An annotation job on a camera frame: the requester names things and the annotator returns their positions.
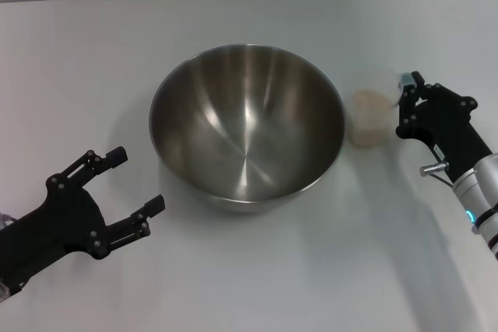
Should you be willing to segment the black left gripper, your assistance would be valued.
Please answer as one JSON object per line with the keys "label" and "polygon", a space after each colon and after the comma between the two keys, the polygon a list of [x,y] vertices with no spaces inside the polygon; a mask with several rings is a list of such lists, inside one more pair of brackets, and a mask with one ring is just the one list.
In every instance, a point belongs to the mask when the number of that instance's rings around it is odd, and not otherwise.
{"label": "black left gripper", "polygon": [[1,287],[16,294],[36,274],[73,252],[100,260],[150,235],[148,220],[165,210],[161,194],[127,218],[107,225],[84,187],[95,176],[128,161],[118,146],[105,156],[87,151],[48,178],[44,203],[1,230]]}

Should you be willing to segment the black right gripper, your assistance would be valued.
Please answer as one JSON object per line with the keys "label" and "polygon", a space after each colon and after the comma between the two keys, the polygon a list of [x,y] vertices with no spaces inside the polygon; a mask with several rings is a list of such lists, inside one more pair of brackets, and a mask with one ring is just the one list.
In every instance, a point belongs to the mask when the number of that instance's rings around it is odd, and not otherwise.
{"label": "black right gripper", "polygon": [[[438,162],[445,162],[445,173],[455,182],[481,159],[492,154],[470,123],[477,101],[460,96],[440,83],[429,84],[418,71],[412,72],[416,86],[405,86],[398,102],[402,139],[421,141]],[[425,100],[416,104],[418,99]]]}

